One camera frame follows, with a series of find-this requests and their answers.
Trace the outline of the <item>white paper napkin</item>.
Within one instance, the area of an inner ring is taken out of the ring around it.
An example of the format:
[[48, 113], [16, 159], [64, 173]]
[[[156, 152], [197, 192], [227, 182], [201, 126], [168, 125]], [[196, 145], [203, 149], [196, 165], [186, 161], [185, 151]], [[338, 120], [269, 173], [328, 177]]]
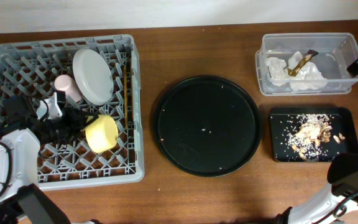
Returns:
[[265, 61], [270, 72], [272, 84], [284, 86], [289, 84], [293, 91], [317, 90], [327, 85], [327, 79], [322, 76], [313, 62], [307, 62], [295, 77], [289, 76], [288, 69], [295, 68], [302, 60], [303, 55], [297, 51], [286, 62], [277, 57], [268, 57]]

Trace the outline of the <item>grey round plate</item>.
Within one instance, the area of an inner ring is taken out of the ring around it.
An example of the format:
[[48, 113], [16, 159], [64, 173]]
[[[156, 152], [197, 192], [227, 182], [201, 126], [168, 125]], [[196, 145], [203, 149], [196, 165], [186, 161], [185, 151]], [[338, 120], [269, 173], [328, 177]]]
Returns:
[[90, 49], [78, 50], [73, 58], [73, 74], [81, 94], [92, 104], [107, 103], [113, 94], [112, 74], [105, 59]]

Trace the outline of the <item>wooden chopstick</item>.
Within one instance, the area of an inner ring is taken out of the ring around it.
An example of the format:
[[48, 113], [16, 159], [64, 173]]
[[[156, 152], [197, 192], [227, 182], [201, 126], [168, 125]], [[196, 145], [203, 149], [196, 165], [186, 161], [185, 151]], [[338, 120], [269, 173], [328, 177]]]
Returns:
[[127, 109], [127, 67], [124, 65], [124, 116], [125, 116], [125, 129], [128, 130], [128, 109]]
[[132, 114], [132, 122], [134, 122], [135, 121], [135, 116], [134, 116], [135, 106], [134, 106], [134, 92], [133, 92], [134, 88], [133, 88], [133, 80], [132, 80], [134, 73], [133, 73], [133, 68], [132, 68], [132, 59], [131, 59], [129, 68], [130, 68], [129, 81], [130, 81], [130, 88], [131, 88], [131, 90], [130, 90], [130, 94], [131, 94], [131, 114]]

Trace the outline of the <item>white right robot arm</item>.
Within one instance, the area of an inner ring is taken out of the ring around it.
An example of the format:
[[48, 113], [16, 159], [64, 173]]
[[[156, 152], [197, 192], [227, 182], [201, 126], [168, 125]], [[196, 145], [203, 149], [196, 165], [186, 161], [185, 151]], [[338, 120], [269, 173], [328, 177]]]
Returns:
[[358, 210], [358, 142], [352, 121], [348, 127], [349, 146], [355, 153], [340, 153], [328, 169], [328, 183], [308, 201], [296, 207], [288, 207], [271, 223], [333, 223], [343, 215]]

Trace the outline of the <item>yellow bowl with food scraps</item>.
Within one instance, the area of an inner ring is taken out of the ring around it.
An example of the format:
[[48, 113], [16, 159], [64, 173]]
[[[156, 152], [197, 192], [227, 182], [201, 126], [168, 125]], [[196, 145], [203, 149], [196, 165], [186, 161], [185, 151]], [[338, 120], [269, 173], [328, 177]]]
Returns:
[[85, 128], [85, 136], [90, 149], [102, 153], [116, 146], [119, 131], [112, 117], [101, 114]]

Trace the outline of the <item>pink plastic cup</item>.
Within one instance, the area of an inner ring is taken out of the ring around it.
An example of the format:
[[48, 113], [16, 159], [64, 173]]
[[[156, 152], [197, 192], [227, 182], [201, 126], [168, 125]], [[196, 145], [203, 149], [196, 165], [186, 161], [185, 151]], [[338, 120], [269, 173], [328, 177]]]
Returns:
[[54, 80], [54, 87], [58, 91], [64, 91], [66, 96], [69, 96], [76, 103], [83, 99], [76, 81], [69, 75], [59, 75]]

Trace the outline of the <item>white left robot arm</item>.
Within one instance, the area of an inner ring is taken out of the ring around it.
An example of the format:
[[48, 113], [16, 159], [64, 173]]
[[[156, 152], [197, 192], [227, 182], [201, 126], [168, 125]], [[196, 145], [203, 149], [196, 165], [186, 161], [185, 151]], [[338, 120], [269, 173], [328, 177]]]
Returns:
[[26, 95], [3, 101], [7, 118], [0, 126], [0, 223], [69, 223], [69, 218], [39, 188], [37, 158], [44, 144], [76, 139], [98, 114], [63, 108], [63, 114], [38, 117]]

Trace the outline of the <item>gold foil wrapper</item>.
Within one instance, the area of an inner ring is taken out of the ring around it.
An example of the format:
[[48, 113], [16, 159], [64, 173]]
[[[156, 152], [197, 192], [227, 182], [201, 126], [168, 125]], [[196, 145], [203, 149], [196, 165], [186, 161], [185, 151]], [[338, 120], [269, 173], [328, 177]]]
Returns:
[[315, 51], [315, 50], [307, 51], [305, 56], [300, 60], [300, 62], [298, 63], [298, 65], [295, 68], [293, 68], [293, 69], [288, 68], [287, 69], [287, 72], [288, 72], [289, 76], [291, 76], [291, 77], [297, 76], [299, 71], [316, 55], [318, 55], [318, 52]]

